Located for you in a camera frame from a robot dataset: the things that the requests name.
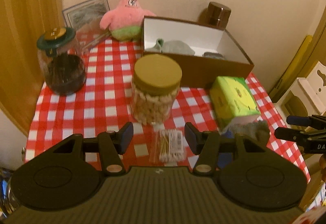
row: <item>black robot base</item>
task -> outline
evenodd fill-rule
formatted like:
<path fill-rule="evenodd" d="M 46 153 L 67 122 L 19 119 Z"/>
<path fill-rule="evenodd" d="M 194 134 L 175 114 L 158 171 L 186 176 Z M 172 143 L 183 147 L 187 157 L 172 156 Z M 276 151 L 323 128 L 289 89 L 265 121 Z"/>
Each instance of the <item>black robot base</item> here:
<path fill-rule="evenodd" d="M 297 207 L 306 177 L 295 165 L 250 137 L 221 137 L 185 124 L 185 137 L 199 158 L 188 167 L 131 167 L 123 154 L 133 136 L 132 123 L 119 132 L 83 139 L 73 134 L 21 166 L 11 180 L 21 205 L 5 224 L 288 224 L 302 214 Z M 98 152 L 102 171 L 84 161 Z M 234 160 L 216 169 L 218 154 Z"/>

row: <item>framed picture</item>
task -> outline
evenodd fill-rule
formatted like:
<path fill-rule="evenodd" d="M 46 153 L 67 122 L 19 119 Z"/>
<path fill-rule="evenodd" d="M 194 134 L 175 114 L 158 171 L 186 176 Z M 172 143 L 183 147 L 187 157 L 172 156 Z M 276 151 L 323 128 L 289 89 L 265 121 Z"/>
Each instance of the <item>framed picture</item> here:
<path fill-rule="evenodd" d="M 83 52 L 105 40 L 109 31 L 100 29 L 103 15 L 110 11 L 108 0 L 88 0 L 62 11 L 66 26 L 76 30 Z"/>

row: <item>patrick star plush toy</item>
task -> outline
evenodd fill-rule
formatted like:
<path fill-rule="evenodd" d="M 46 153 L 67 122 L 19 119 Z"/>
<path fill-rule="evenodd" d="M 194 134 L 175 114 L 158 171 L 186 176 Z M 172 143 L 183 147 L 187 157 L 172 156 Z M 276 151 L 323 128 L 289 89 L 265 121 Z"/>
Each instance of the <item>patrick star plush toy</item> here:
<path fill-rule="evenodd" d="M 155 16 L 151 11 L 142 9 L 138 0 L 120 0 L 114 10 L 102 17 L 100 28 L 109 27 L 112 37 L 119 41 L 140 39 L 144 15 Z"/>

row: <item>black clamp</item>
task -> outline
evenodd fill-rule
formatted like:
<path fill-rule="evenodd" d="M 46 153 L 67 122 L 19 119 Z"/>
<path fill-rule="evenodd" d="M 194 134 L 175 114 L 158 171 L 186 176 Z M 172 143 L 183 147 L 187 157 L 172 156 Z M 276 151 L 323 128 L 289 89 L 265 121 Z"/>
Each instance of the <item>black clamp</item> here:
<path fill-rule="evenodd" d="M 199 155 L 193 173 L 201 176 L 216 172 L 219 153 L 232 153 L 235 160 L 271 152 L 248 135 L 236 133 L 234 138 L 221 137 L 218 131 L 200 132 L 190 122 L 185 123 L 185 138 L 191 151 Z"/>
<path fill-rule="evenodd" d="M 310 126 L 316 131 L 306 132 L 287 127 L 278 127 L 274 135 L 277 139 L 296 142 L 304 148 L 307 154 L 326 153 L 326 117 L 312 115 L 307 117 L 289 116 L 286 119 L 289 125 Z"/>

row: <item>green tissue package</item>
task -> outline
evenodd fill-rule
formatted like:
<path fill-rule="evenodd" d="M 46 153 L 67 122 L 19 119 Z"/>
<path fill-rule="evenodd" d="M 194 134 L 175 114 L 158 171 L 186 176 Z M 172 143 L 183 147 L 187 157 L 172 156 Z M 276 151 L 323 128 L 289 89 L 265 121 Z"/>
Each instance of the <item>green tissue package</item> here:
<path fill-rule="evenodd" d="M 260 111 L 244 78 L 218 76 L 210 90 L 221 133 L 233 124 L 254 122 Z"/>

